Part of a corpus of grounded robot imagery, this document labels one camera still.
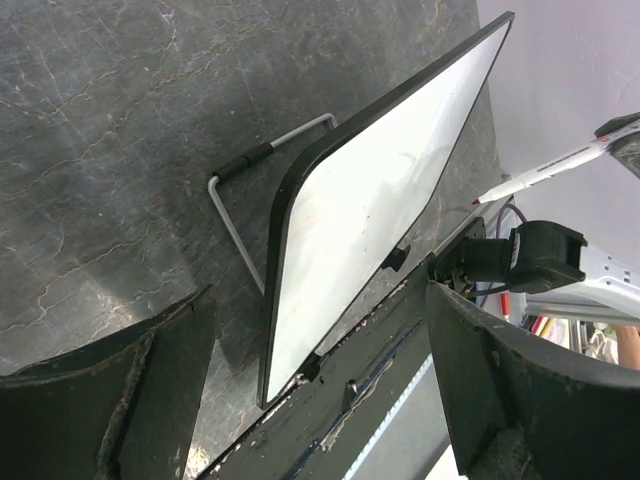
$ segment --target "cable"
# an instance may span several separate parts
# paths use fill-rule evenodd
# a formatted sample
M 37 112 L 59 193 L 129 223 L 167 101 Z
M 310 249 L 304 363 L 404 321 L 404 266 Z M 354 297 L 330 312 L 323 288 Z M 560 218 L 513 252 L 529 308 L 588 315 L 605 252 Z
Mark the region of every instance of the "cable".
M 482 295 L 493 295 L 494 293 L 502 293 L 509 290 L 507 285 L 501 285 L 499 287 L 489 288 L 487 290 L 476 290 L 475 292 L 467 293 L 467 298 L 481 297 Z
M 524 213 L 522 213 L 522 210 L 520 210 L 514 204 L 509 202 L 505 203 L 502 207 L 500 207 L 500 210 L 498 211 L 498 218 L 496 220 L 496 238 L 500 238 L 502 221 L 504 220 L 504 214 L 507 210 L 511 210 L 513 213 L 515 213 L 522 223 L 525 223 L 527 221 L 527 217 L 524 216 Z M 489 288 L 485 291 L 488 292 L 492 288 L 493 288 L 493 283 L 490 283 Z M 475 293 L 476 295 L 474 295 L 474 297 L 479 297 L 483 295 L 482 293 L 480 294 L 478 294 L 478 292 L 475 292 Z M 487 295 L 485 295 L 485 297 L 480 302 L 480 308 L 484 308 L 484 306 L 487 304 L 487 300 L 489 300 L 489 297 Z

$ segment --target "pen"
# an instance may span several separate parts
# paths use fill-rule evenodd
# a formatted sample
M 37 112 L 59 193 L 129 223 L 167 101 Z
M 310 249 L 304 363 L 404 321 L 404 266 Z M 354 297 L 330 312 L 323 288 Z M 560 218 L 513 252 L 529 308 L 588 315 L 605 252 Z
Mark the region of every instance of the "pen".
M 502 317 L 508 322 L 509 315 L 511 315 L 511 305 L 509 303 L 509 294 L 501 293 L 500 294 L 500 304 L 502 306 Z
M 620 140 L 621 138 L 627 137 L 638 131 L 640 131 L 640 120 L 636 120 L 635 122 L 632 122 L 608 135 L 604 135 L 589 142 L 578 150 L 562 155 L 555 160 L 524 172 L 517 177 L 492 188 L 484 195 L 478 197 L 473 204 L 477 205 L 480 203 L 491 202 L 493 200 L 506 197 L 507 195 L 513 195 L 520 190 L 529 188 L 536 183 L 557 175 L 558 173 L 578 167 L 604 154 L 616 140 Z

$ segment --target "scratched metal edge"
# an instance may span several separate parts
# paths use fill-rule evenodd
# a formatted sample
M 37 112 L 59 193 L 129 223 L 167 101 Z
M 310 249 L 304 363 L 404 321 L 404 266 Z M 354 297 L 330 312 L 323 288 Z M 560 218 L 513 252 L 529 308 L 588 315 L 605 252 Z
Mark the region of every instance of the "scratched metal edge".
M 407 403 L 407 400 L 416 389 L 416 386 L 418 385 L 418 383 L 424 378 L 424 376 L 427 374 L 429 369 L 432 367 L 433 367 L 433 357 L 429 355 L 427 359 L 424 361 L 424 363 L 420 366 L 416 374 L 413 376 L 413 378 L 409 382 L 409 385 L 407 385 L 407 387 L 404 389 L 404 391 L 400 395 L 400 398 L 396 400 L 396 403 L 394 403 L 391 409 L 387 412 L 384 419 L 382 420 L 382 423 L 378 425 L 378 428 L 376 429 L 374 434 L 371 436 L 371 438 L 365 444 L 362 451 L 358 454 L 354 462 L 351 464 L 347 472 L 344 474 L 343 480 L 353 479 L 358 469 L 364 464 L 364 462 L 369 457 L 369 454 L 371 454 L 376 444 L 380 441 L 380 439 L 385 434 L 387 429 L 391 426 L 391 424 L 393 423 L 393 420 L 396 418 L 396 415 L 398 415 L 398 412 L 400 412 L 400 410 L 402 410 L 402 407 L 405 405 L 405 403 Z
M 294 385 L 273 407 L 267 410 L 234 444 L 205 469 L 198 480 L 291 478 L 305 468 L 320 442 L 341 416 L 344 386 L 350 379 L 363 385 L 399 342 L 411 342 L 418 332 L 426 332 L 424 290 L 428 282 L 424 263 L 418 265 L 400 285 L 359 322 L 321 362 L 319 375 L 312 383 Z M 402 383 L 385 396 L 380 405 L 384 414 L 397 401 L 430 348 L 426 337 L 418 335 L 421 359 L 415 368 L 394 376 Z M 398 349 L 396 356 L 405 348 Z M 377 386 L 371 393 L 375 395 Z M 380 421 L 371 423 L 371 434 Z M 360 453 L 370 435 L 354 445 L 351 462 Z
M 426 312 L 424 291 L 422 293 L 416 303 Z M 317 450 L 300 470 L 299 478 L 343 478 L 430 354 L 427 322 L 422 321 L 396 355 L 391 368 L 380 378 L 376 389 L 353 411 L 333 447 L 327 451 Z

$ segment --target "dark marble surface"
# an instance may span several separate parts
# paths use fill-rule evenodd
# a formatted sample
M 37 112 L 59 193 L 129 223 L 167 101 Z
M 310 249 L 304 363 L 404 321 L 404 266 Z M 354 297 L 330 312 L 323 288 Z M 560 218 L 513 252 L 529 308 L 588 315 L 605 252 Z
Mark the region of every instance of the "dark marble surface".
M 206 284 L 222 319 L 190 478 L 259 415 L 260 295 L 206 193 L 256 140 L 344 120 L 478 28 L 465 0 L 11 0 L 0 5 L 0 374 L 130 325 Z M 278 182 L 314 131 L 221 195 L 264 272 Z M 436 198 L 336 338 L 499 170 L 486 92 Z

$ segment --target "metal bracket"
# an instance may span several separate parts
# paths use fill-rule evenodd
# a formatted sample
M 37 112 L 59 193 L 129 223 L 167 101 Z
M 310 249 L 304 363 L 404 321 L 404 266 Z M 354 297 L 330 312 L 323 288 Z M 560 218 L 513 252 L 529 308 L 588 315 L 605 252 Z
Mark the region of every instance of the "metal bracket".
M 269 142 L 269 145 L 271 148 L 267 151 L 263 149 L 260 152 L 261 153 L 260 155 L 258 156 L 253 155 L 252 154 L 253 149 L 249 150 L 247 153 L 243 155 L 240 155 L 240 157 L 237 157 L 236 159 L 232 160 L 232 162 L 235 162 L 236 168 L 232 168 L 230 169 L 230 171 L 232 171 L 233 174 L 235 174 L 252 167 L 256 163 L 269 157 L 273 153 L 273 151 L 279 146 L 287 143 L 289 140 L 292 140 L 293 138 L 306 132 L 307 130 L 310 130 L 311 128 L 325 122 L 329 125 L 331 129 L 334 129 L 338 126 L 336 117 L 334 117 L 331 113 L 325 113 L 324 115 L 320 115 L 319 117 L 314 118 L 313 120 L 303 125 L 300 125 L 297 128 L 294 128 L 289 133 L 285 133 L 281 137 L 278 137 L 272 142 Z M 216 210 L 218 210 L 218 213 L 220 214 L 220 218 L 222 218 L 222 222 L 224 223 L 224 226 L 227 228 L 229 235 L 231 235 L 231 239 L 233 240 L 233 243 L 235 244 L 236 248 L 240 252 L 240 256 L 242 257 L 242 260 L 247 266 L 247 269 L 249 270 L 251 277 L 253 277 L 254 282 L 256 283 L 256 285 L 258 286 L 258 289 L 260 290 L 260 293 L 264 295 L 264 281 L 262 280 L 262 277 L 258 273 L 258 269 L 253 263 L 253 260 L 251 260 L 251 256 L 249 255 L 249 252 L 244 246 L 244 243 L 240 238 L 240 234 L 236 230 L 236 227 L 234 226 L 233 221 L 231 220 L 231 217 L 229 217 L 229 213 L 227 212 L 227 209 L 224 207 L 224 204 L 222 203 L 222 199 L 220 198 L 220 195 L 218 195 L 218 191 L 216 190 L 217 185 L 220 184 L 221 181 L 222 181 L 221 175 L 214 173 L 211 179 L 209 180 L 209 183 L 207 184 L 207 190 L 209 191 L 209 196 L 211 197 L 211 200 L 213 201 L 213 204 L 215 205 Z
M 580 270 L 586 274 L 582 282 L 555 292 L 594 300 L 629 315 L 631 322 L 638 324 L 637 320 L 633 321 L 640 318 L 640 274 L 637 271 L 593 245 L 582 248 Z M 610 319 L 611 323 L 618 323 L 616 320 Z
M 475 217 L 461 229 L 454 238 L 447 239 L 447 246 L 437 256 L 427 262 L 429 277 L 439 283 L 445 283 L 456 292 L 462 292 L 468 282 L 464 277 L 461 258 L 463 244 L 468 239 L 486 238 L 483 217 Z

